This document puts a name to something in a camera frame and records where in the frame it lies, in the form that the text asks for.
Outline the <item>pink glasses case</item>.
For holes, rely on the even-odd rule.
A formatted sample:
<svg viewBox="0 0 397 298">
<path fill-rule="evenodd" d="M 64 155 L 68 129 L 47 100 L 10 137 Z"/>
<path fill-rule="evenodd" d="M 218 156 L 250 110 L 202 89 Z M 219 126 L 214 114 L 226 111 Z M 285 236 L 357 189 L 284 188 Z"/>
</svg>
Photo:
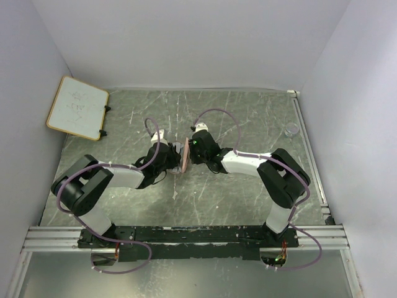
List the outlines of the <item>pink glasses case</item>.
<svg viewBox="0 0 397 298">
<path fill-rule="evenodd" d="M 186 137 L 183 142 L 174 142 L 172 147 L 181 158 L 179 159 L 177 166 L 170 169 L 169 172 L 172 174 L 185 173 L 189 161 L 189 138 Z"/>
</svg>

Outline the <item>white sunglasses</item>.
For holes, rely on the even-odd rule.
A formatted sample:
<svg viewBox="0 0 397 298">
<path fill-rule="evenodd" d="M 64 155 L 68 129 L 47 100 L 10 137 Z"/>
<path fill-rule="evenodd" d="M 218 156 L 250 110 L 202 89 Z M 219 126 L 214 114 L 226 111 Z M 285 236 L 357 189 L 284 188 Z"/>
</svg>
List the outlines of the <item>white sunglasses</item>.
<svg viewBox="0 0 397 298">
<path fill-rule="evenodd" d="M 184 145 L 181 142 L 174 142 L 171 151 L 171 168 L 169 171 L 172 174 L 180 174 L 182 172 Z"/>
</svg>

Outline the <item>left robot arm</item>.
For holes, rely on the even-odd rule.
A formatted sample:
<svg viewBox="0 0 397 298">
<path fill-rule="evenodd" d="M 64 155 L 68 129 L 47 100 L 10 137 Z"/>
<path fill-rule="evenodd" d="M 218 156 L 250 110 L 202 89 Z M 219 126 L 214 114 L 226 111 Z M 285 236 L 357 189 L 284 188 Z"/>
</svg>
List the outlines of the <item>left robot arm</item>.
<svg viewBox="0 0 397 298">
<path fill-rule="evenodd" d="M 94 231 L 93 240 L 100 247 L 110 247 L 116 239 L 115 225 L 97 206 L 102 193 L 111 187 L 144 189 L 156 184 L 158 176 L 180 168 L 183 151 L 184 145 L 179 142 L 161 142 L 153 162 L 150 159 L 156 152 L 156 145 L 128 168 L 92 168 L 65 186 L 60 203 Z"/>
</svg>

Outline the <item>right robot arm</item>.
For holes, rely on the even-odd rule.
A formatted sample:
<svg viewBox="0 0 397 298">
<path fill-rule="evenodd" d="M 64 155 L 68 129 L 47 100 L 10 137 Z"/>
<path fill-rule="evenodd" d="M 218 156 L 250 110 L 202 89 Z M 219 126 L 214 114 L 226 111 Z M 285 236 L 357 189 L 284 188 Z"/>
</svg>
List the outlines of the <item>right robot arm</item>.
<svg viewBox="0 0 397 298">
<path fill-rule="evenodd" d="M 310 196 L 311 180 L 302 167 L 284 149 L 272 153 L 245 153 L 221 148 L 207 129 L 193 129 L 189 140 L 193 164 L 205 164 L 213 173 L 246 174 L 262 180 L 272 207 L 265 220 L 263 239 L 272 247 L 285 238 L 285 231 L 301 196 Z"/>
</svg>

